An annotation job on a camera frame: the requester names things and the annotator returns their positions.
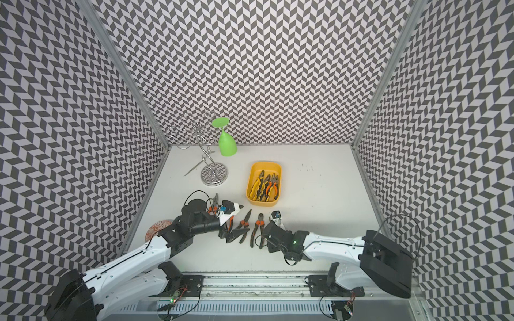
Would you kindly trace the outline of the orange black long-nose pliers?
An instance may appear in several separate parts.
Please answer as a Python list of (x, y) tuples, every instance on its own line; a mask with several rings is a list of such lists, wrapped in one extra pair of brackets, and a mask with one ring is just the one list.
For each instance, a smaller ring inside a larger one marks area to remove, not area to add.
[(257, 231), (260, 230), (261, 232), (263, 232), (264, 231), (264, 225), (265, 225), (264, 214), (260, 213), (258, 215), (258, 219), (257, 219), (256, 223), (254, 224), (254, 229), (253, 229), (252, 235), (250, 237), (250, 247), (251, 248), (253, 248), (254, 245), (255, 245), (255, 239), (256, 239)]

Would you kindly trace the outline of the yellow black pliers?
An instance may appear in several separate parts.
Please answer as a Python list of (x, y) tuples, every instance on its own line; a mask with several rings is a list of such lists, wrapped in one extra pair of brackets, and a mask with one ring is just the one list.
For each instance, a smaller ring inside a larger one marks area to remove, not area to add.
[(254, 182), (254, 184), (252, 186), (252, 189), (250, 190), (249, 197), (250, 197), (251, 200), (253, 200), (256, 197), (256, 194), (257, 194), (257, 192), (258, 192), (258, 190), (260, 188), (260, 185), (263, 182), (264, 173), (265, 173), (264, 170), (262, 170), (260, 172), (260, 175), (258, 176), (258, 179)]

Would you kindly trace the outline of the orange grey pliers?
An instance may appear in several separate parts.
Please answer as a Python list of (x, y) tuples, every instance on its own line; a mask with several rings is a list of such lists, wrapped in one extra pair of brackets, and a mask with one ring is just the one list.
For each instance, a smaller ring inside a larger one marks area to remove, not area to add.
[(275, 201), (278, 194), (278, 179), (279, 176), (277, 174), (272, 174), (270, 187), (267, 191), (267, 202)]

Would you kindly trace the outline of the yellow storage box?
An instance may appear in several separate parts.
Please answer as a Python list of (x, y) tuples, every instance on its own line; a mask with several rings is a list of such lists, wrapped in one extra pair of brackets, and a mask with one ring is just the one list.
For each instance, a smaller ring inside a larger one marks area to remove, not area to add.
[(282, 167), (270, 161), (258, 161), (250, 169), (246, 197), (255, 206), (275, 206), (281, 196)]

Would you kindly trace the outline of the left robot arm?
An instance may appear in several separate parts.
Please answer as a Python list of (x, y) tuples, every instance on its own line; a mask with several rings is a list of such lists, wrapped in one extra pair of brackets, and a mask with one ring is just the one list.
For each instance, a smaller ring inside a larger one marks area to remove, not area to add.
[(243, 205), (223, 200), (218, 212), (194, 199), (182, 207), (171, 225), (129, 253), (80, 273), (73, 269), (60, 277), (44, 309), (47, 320), (104, 320), (119, 309), (160, 294), (182, 274), (171, 262), (198, 234), (227, 234), (226, 223)]

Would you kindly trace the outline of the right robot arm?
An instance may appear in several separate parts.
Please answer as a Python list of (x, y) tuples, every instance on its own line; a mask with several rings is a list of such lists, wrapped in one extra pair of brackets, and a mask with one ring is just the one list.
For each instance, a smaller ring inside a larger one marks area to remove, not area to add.
[(410, 298), (413, 255), (378, 231), (361, 238), (332, 238), (308, 231), (295, 233), (271, 222), (263, 238), (270, 253), (282, 252), (286, 261), (327, 261), (327, 286), (333, 294), (377, 286), (399, 298)]

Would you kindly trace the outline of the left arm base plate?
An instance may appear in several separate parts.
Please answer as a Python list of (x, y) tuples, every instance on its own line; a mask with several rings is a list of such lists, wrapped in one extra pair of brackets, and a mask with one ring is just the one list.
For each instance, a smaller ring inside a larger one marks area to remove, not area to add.
[(203, 289), (203, 275), (184, 275), (176, 277), (165, 277), (149, 282), (150, 297), (179, 298), (199, 297)]

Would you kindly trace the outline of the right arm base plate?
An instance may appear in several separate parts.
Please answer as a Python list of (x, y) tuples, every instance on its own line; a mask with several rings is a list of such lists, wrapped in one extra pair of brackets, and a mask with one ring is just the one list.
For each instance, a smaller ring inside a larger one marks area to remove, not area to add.
[(336, 296), (350, 298), (353, 295), (357, 298), (364, 297), (365, 291), (362, 287), (348, 290), (335, 282), (335, 277), (328, 275), (309, 275), (305, 279), (311, 297)]

